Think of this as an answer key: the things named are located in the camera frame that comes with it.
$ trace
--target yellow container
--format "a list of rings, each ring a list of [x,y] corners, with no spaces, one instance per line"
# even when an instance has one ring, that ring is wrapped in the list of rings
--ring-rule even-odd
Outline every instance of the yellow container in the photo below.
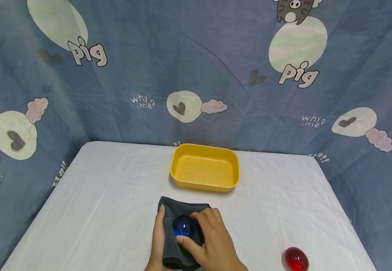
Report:
[[[170,174],[182,187],[228,192],[240,181],[240,166],[230,149],[182,144],[173,154]]]

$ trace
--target blue glass ball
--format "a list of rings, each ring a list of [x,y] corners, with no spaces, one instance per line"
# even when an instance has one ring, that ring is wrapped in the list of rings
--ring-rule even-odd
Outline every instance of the blue glass ball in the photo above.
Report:
[[[186,215],[175,218],[172,222],[175,236],[188,236],[193,238],[196,233],[196,223],[196,220]]]

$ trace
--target red egg-shaped object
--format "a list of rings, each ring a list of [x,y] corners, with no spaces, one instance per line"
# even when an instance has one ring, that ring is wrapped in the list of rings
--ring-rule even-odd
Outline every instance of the red egg-shaped object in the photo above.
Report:
[[[309,259],[299,248],[288,248],[285,251],[285,262],[292,271],[307,271]]]

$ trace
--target gray cloth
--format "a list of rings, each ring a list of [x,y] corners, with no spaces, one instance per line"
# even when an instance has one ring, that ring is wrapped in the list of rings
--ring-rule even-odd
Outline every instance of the gray cloth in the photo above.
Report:
[[[210,206],[206,203],[185,203],[179,202],[168,197],[161,197],[158,203],[157,211],[160,210],[160,206],[164,205],[166,213],[163,220],[164,232],[166,239],[164,242],[163,252],[163,265],[171,269],[182,269],[183,271],[194,271],[201,267],[184,248],[182,248],[175,239],[175,233],[173,231],[172,222],[173,220],[181,215],[190,215],[193,212],[200,212]],[[196,234],[193,240],[198,244],[204,243],[204,235],[202,234],[201,228],[197,226]]]

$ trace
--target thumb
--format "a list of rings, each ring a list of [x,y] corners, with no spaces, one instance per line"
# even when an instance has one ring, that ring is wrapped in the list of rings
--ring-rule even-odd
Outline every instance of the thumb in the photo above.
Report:
[[[198,263],[205,262],[205,249],[195,243],[187,236],[177,236],[176,242],[179,243],[185,250],[187,250]]]

